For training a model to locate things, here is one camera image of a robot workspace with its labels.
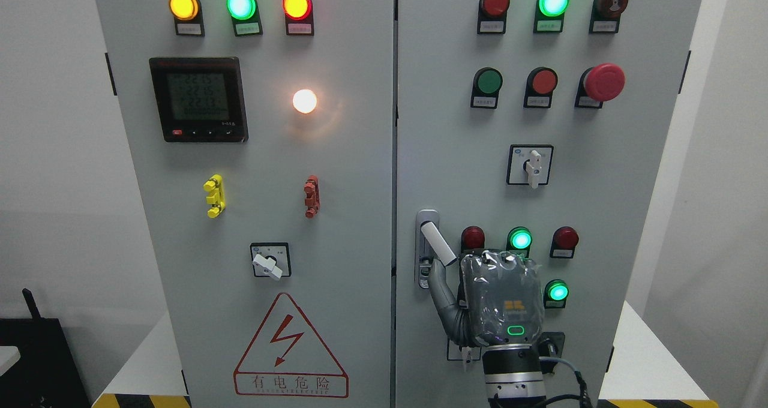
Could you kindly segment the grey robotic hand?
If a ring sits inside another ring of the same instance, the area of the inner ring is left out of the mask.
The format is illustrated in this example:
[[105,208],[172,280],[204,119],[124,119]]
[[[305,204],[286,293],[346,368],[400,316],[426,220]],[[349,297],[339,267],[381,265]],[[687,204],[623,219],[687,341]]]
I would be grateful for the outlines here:
[[433,265],[428,285],[442,326],[459,347],[535,343],[543,329],[538,266],[507,250],[472,250],[457,259],[463,274],[464,299],[457,298],[441,263]]

